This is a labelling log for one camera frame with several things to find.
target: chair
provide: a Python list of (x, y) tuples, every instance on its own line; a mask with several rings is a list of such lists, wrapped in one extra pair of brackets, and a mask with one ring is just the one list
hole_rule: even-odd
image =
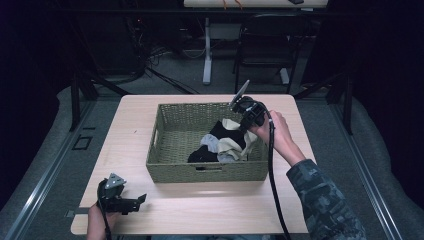
[(240, 66), (257, 68), (290, 68), (286, 93), (292, 78), (302, 41), (309, 31), (308, 19), (302, 16), (257, 14), (240, 27), (238, 48), (233, 67), (236, 74), (234, 92), (239, 85)]

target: green wicker basket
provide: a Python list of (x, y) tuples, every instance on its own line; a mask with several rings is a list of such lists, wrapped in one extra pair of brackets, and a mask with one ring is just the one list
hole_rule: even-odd
[(200, 139), (223, 118), (240, 122), (228, 103), (159, 104), (146, 166), (154, 182), (263, 181), (268, 148), (258, 138), (247, 161), (188, 163)]

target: light wooden tabletop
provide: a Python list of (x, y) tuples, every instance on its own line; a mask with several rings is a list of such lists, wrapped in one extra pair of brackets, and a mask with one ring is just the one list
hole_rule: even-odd
[[(269, 110), (282, 112), (293, 139), (306, 157), (314, 155), (290, 95), (248, 95)], [(146, 158), (159, 103), (229, 102), (233, 95), (128, 95), (122, 98), (97, 159), (80, 208), (96, 202), (100, 181), (115, 173), (124, 178), (123, 198), (147, 193), (139, 212), (120, 216), (113, 233), (277, 234), (282, 233), (268, 177), (265, 181), (155, 184)], [(274, 175), (289, 232), (306, 233), (302, 208), (286, 177), (290, 166), (274, 151)], [(86, 234), (87, 215), (75, 216), (71, 231)]]
[[(304, 0), (293, 4), (288, 0), (238, 0), (243, 8), (325, 8), (328, 0)], [(185, 7), (193, 8), (239, 8), (235, 0), (184, 0)]]

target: camouflage sleeve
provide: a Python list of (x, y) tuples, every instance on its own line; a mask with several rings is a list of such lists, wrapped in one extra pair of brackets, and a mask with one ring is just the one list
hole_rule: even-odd
[(365, 229), (334, 182), (310, 159), (294, 165), (287, 177), (302, 202), (313, 240), (366, 239)]

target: human hand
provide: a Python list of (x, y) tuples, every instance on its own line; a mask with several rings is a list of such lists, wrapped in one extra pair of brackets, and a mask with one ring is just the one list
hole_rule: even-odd
[[(106, 213), (106, 219), (110, 229), (113, 229), (119, 212)], [(87, 227), (87, 240), (104, 240), (106, 239), (105, 222), (103, 220), (102, 212), (96, 204), (88, 210), (88, 227)]]
[[(270, 115), (274, 123), (274, 149), (289, 163), (295, 165), (305, 158), (302, 151), (293, 141), (286, 119), (280, 112), (271, 110)], [(265, 123), (262, 126), (252, 126), (251, 132), (260, 137), (266, 144), (269, 144), (269, 119), (265, 114)]]

